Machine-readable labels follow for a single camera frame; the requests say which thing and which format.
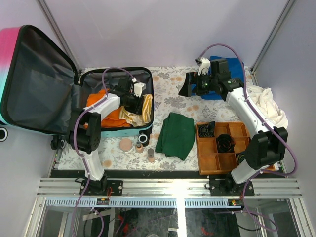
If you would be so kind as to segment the yellow white striped towel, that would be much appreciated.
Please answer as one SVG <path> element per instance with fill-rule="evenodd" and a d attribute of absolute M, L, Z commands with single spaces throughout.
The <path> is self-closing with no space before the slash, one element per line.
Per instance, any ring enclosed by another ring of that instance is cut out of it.
<path fill-rule="evenodd" d="M 145 126 L 151 122 L 151 111 L 152 111 L 152 94 L 144 95 L 144 102 L 142 104 L 141 114 L 135 114 L 129 112 L 122 106 L 119 119 L 125 120 L 127 124 L 132 125 L 133 127 Z"/>

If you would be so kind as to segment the orange garment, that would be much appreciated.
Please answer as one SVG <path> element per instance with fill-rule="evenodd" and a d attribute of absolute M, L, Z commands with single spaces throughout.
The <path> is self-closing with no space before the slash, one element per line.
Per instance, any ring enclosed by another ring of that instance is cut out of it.
<path fill-rule="evenodd" d="M 86 106 L 91 106 L 92 104 L 96 103 L 105 95 L 105 90 L 101 89 L 97 93 L 91 93 L 88 96 Z M 122 107 L 112 111 L 109 113 L 102 121 L 101 127 L 102 128 L 121 128 L 121 127 L 131 127 L 130 124 L 127 123 L 126 119 L 120 118 Z"/>

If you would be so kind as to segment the dark green garment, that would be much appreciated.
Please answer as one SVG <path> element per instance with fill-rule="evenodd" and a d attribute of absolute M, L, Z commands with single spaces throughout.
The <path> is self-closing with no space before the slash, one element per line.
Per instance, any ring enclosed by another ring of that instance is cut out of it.
<path fill-rule="evenodd" d="M 167 157 L 185 160 L 195 142 L 195 124 L 192 118 L 170 112 L 163 120 L 155 152 Z"/>

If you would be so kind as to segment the blue garment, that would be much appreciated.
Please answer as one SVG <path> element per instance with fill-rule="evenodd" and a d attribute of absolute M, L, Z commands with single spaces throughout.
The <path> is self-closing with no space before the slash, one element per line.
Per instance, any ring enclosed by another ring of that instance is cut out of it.
<path fill-rule="evenodd" d="M 237 58 L 227 58 L 227 61 L 232 78 L 239 78 L 244 82 L 244 75 L 239 60 Z M 216 94 L 215 91 L 210 91 L 208 94 L 202 95 L 201 98 L 204 100 L 222 100 L 221 96 Z"/>

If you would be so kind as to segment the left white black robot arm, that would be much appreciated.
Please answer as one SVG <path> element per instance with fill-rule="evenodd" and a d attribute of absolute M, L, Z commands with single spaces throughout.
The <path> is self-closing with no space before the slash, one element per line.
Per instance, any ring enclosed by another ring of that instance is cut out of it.
<path fill-rule="evenodd" d="M 98 93 L 101 97 L 97 101 L 72 111 L 67 143 L 81 158 L 85 176 L 92 181 L 91 189 L 98 195 L 108 189 L 108 182 L 104 180 L 105 170 L 97 152 L 101 140 L 101 123 L 111 112 L 119 109 L 119 115 L 132 126 L 149 124 L 153 96 L 143 93 L 146 87 L 136 78 L 120 78 L 113 88 L 107 88 L 103 83 L 103 89 Z"/>

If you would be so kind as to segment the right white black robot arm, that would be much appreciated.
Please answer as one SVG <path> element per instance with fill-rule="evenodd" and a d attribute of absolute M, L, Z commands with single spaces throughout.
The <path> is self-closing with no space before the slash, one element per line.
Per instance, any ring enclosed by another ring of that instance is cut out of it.
<path fill-rule="evenodd" d="M 283 160 L 288 132 L 284 127 L 275 127 L 263 113 L 255 108 L 254 102 L 244 89 L 239 78 L 233 78 L 227 59 L 210 61 L 196 59 L 198 71 L 187 73 L 179 95 L 206 95 L 214 91 L 230 105 L 250 135 L 250 143 L 243 152 L 244 159 L 234 168 L 225 182 L 225 189 L 231 195 L 238 194 L 243 183 L 255 173 Z"/>

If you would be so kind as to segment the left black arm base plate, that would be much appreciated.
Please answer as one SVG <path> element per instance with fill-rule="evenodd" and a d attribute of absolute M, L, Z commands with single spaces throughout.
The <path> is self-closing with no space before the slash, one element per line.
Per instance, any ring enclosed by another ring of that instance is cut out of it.
<path fill-rule="evenodd" d="M 122 191 L 122 180 L 91 180 L 83 194 L 85 196 L 121 196 Z"/>

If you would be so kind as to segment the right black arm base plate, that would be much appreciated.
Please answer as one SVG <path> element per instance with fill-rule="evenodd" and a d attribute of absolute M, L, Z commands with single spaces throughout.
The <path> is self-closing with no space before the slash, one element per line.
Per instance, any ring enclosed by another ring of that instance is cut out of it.
<path fill-rule="evenodd" d="M 209 187 L 212 196 L 241 196 L 245 183 L 236 184 L 224 179 L 210 179 Z"/>

